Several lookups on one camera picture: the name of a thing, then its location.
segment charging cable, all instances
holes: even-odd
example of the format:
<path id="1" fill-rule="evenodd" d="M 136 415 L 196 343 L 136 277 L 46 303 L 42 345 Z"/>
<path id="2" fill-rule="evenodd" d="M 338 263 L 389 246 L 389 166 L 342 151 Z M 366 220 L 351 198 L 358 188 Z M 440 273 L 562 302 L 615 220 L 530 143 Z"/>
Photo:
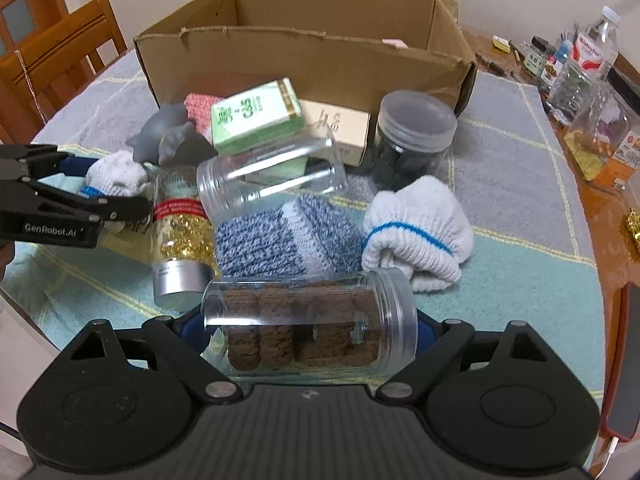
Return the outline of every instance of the charging cable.
<path id="1" fill-rule="evenodd" d="M 611 437 L 611 440 L 609 440 L 609 447 L 607 447 L 607 457 L 604 460 L 604 464 L 602 464 L 602 469 L 596 475 L 596 478 L 594 480 L 598 480 L 598 478 L 600 478 L 600 476 L 602 476 L 602 473 L 604 473 L 604 470 L 607 468 L 607 465 L 609 465 L 609 460 L 611 460 L 611 456 L 613 455 L 613 452 L 616 450 L 616 446 L 618 445 L 618 441 L 619 441 L 619 439 L 616 436 Z"/>

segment light blue tablecloth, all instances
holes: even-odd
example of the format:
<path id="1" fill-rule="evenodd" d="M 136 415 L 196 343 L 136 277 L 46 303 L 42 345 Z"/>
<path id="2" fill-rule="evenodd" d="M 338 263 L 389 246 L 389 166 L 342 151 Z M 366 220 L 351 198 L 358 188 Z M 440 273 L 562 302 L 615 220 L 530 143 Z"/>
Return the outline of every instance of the light blue tablecloth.
<path id="1" fill-rule="evenodd" d="M 103 73 L 36 137 L 79 155 L 125 149 L 157 110 L 131 52 Z M 593 250 L 574 176 L 533 86 L 478 74 L 440 175 L 476 232 L 459 285 L 417 294 L 435 319 L 459 317 L 478 330 L 529 321 L 596 398 L 604 382 L 604 316 Z M 76 190 L 81 179 L 49 182 Z M 333 202 L 360 224 L 374 189 L 350 176 Z M 18 244 L 2 284 L 44 333 L 64 346 L 87 321 L 139 326 L 152 300 L 148 238 L 107 234 L 96 250 Z"/>

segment white work glove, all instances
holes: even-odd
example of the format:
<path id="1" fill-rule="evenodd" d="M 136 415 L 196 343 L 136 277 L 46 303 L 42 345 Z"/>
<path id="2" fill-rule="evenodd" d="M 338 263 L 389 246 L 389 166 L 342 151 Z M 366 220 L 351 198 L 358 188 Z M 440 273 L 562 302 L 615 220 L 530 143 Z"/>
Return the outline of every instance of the white work glove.
<path id="1" fill-rule="evenodd" d="M 138 196 L 150 185 L 151 176 L 123 150 L 98 160 L 86 172 L 84 182 L 80 194 L 87 196 Z"/>
<path id="2" fill-rule="evenodd" d="M 415 292 L 460 279 L 474 232 L 449 188 L 424 176 L 398 192 L 380 191 L 364 217 L 362 268 L 398 267 Z"/>

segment gray jar lid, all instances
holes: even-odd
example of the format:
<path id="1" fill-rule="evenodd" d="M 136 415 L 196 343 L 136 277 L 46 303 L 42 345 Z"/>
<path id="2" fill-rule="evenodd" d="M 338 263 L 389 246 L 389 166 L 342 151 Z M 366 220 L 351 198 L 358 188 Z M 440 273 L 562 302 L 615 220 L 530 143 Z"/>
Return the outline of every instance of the gray jar lid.
<path id="1" fill-rule="evenodd" d="M 442 101 L 423 92 L 397 90 L 383 97 L 378 127 L 404 150 L 439 153 L 453 140 L 458 119 Z"/>

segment floor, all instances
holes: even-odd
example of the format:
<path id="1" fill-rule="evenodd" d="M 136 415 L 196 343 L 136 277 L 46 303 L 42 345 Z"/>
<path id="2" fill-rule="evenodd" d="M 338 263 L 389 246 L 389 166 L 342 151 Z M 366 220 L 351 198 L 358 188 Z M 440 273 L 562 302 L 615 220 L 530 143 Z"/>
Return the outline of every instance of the floor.
<path id="1" fill-rule="evenodd" d="M 15 428 L 22 396 L 58 354 L 0 296 L 0 420 Z M 20 478 L 31 466 L 24 446 L 0 432 L 0 480 Z"/>

